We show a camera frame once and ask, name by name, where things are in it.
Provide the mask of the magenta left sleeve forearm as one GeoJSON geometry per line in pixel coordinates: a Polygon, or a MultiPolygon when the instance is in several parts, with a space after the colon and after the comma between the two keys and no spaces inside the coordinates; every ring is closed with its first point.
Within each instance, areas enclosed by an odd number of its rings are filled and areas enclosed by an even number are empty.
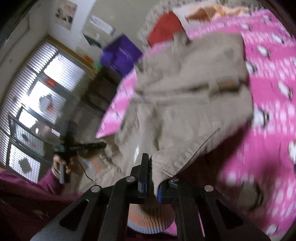
{"type": "Polygon", "coordinates": [[[38,182],[1,169],[1,240],[31,240],[81,194],[63,194],[51,169],[38,182]]]}

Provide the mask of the person left hand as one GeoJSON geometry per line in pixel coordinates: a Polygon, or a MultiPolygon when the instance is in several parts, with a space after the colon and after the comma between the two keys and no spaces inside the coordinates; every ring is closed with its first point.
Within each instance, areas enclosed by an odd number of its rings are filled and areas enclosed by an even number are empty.
{"type": "Polygon", "coordinates": [[[54,155],[52,171],[56,177],[60,176],[60,166],[66,168],[67,174],[77,173],[79,169],[79,156],[71,157],[70,162],[67,164],[59,155],[54,155]]]}

